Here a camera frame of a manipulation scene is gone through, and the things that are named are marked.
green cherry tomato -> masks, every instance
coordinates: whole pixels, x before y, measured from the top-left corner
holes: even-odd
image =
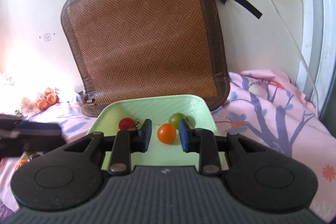
[[[186,116],[182,113],[174,113],[173,115],[170,116],[169,118],[169,123],[175,127],[175,129],[179,128],[179,122],[182,119],[186,119]]]
[[[36,152],[25,152],[25,156],[27,157],[27,159],[33,154],[36,154]]]

woven seat cushion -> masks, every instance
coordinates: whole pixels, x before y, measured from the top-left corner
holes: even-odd
[[[125,99],[194,94],[215,109],[228,96],[215,0],[68,0],[61,21],[88,116]]]

orange fruit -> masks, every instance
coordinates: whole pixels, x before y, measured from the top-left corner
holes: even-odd
[[[25,165],[28,162],[28,160],[20,160],[17,165],[15,166],[15,171],[19,169],[22,165]]]
[[[176,138],[176,129],[170,123],[164,123],[157,130],[157,138],[162,143],[171,144]]]

floral pattern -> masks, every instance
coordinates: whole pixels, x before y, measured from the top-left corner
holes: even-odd
[[[13,215],[14,212],[7,208],[6,205],[3,204],[3,202],[0,200],[0,222],[2,223],[6,218]]]
[[[274,86],[277,86],[278,88],[280,88],[280,89],[283,89],[284,87],[281,85],[281,84],[279,84],[278,82],[269,82],[271,85],[274,85]]]
[[[325,167],[322,168],[322,175],[326,180],[329,180],[331,182],[336,177],[336,170],[333,166],[330,166],[329,164],[326,164]]]
[[[226,117],[229,120],[229,124],[231,125],[230,129],[225,130],[225,133],[243,133],[247,130],[247,126],[245,125],[246,115],[243,113],[241,115],[235,114],[233,112],[229,112]]]
[[[0,167],[3,167],[6,165],[8,158],[2,158],[0,161]]]

light green bowl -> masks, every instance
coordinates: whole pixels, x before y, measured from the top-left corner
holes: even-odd
[[[135,165],[152,166],[185,166],[194,165],[198,168],[199,155],[185,153],[182,150],[179,136],[170,144],[163,144],[157,138],[157,130],[169,117],[180,112],[186,115],[191,126],[205,128],[217,135],[217,128],[205,101],[195,95],[173,95],[152,98],[141,98],[115,102],[107,106],[90,128],[89,133],[100,131],[104,136],[113,136],[119,131],[118,124],[122,118],[138,119],[142,124],[145,119],[152,120],[152,136],[146,153],[132,153],[132,168]],[[102,166],[108,167],[110,152],[106,152]]]

